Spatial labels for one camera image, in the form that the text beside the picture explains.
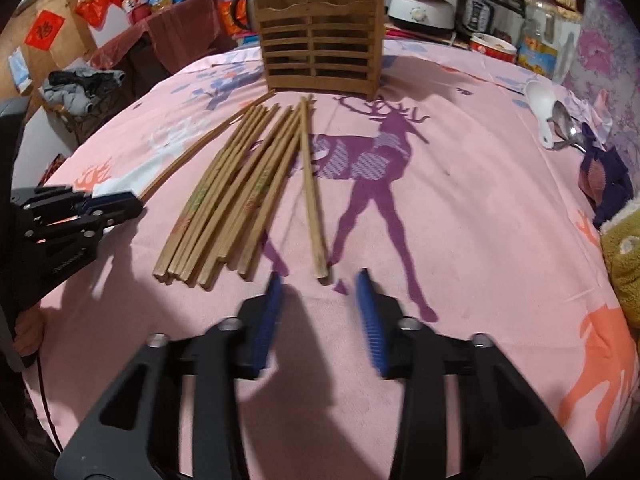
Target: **electric pressure cooker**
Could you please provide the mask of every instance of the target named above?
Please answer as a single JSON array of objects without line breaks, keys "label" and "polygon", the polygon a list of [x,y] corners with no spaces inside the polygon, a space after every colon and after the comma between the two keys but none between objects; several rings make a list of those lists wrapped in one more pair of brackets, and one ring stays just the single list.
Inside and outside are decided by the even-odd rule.
[{"label": "electric pressure cooker", "polygon": [[458,0],[456,28],[466,36],[489,34],[517,45],[524,21],[524,0]]}]

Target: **bottle label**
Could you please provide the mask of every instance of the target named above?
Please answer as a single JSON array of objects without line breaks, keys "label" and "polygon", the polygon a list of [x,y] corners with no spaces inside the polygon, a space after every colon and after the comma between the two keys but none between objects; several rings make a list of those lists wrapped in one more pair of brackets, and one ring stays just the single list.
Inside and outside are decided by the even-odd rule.
[{"label": "bottle label", "polygon": [[551,79],[556,69],[558,51],[535,38],[525,36],[520,44],[518,64]]}]

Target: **red tablecloth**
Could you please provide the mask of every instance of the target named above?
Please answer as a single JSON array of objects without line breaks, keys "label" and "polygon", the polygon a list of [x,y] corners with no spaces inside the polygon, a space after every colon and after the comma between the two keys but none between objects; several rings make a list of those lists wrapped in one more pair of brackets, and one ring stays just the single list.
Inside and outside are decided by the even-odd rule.
[{"label": "red tablecloth", "polygon": [[217,1],[187,0],[156,12],[96,50],[90,64],[113,68],[146,32],[156,57],[171,74],[203,56],[226,52],[236,42],[226,33]]}]

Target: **purple deer print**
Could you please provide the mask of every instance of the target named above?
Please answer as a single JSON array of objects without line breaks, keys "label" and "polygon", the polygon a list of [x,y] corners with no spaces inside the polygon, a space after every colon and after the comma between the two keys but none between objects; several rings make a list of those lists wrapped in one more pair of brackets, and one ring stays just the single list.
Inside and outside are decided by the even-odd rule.
[{"label": "purple deer print", "polygon": [[[404,175],[411,159],[412,149],[407,134],[414,134],[428,144],[414,124],[422,124],[428,116],[418,118],[417,108],[409,110],[402,103],[394,106],[384,99],[372,103],[364,102],[366,110],[358,110],[348,104],[347,97],[335,98],[351,112],[365,115],[371,121],[380,123],[376,137],[360,136],[314,136],[313,149],[317,175],[332,180],[354,180],[347,210],[338,221],[338,231],[330,256],[330,264],[340,262],[348,235],[356,226],[358,216],[369,202],[373,201],[382,218],[385,219],[389,237],[398,251],[407,279],[411,300],[420,309],[421,317],[427,322],[436,322],[437,314],[429,307],[415,274],[414,261],[409,252],[404,234],[404,225],[391,192],[391,183]],[[283,276],[289,274],[286,263],[265,235],[263,255],[272,261],[273,270]],[[346,293],[342,280],[334,288]]]}]

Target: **black cable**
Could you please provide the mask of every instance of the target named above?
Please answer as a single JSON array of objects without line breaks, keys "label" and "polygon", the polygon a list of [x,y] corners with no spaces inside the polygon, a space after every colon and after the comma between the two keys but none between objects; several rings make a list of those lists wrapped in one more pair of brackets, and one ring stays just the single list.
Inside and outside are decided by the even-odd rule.
[{"label": "black cable", "polygon": [[56,441],[56,446],[58,446],[58,451],[62,453],[62,444],[60,444],[60,439],[58,438],[58,434],[56,433],[56,427],[53,425],[53,421],[51,420],[51,414],[49,413],[49,405],[47,404],[47,397],[44,394],[44,381],[42,380],[42,363],[40,362],[40,354],[36,355],[36,366],[38,367],[38,386],[40,388],[40,397],[42,398],[44,413],[47,415],[47,421],[49,422],[49,427],[51,428],[51,434],[53,435],[53,440]]}]

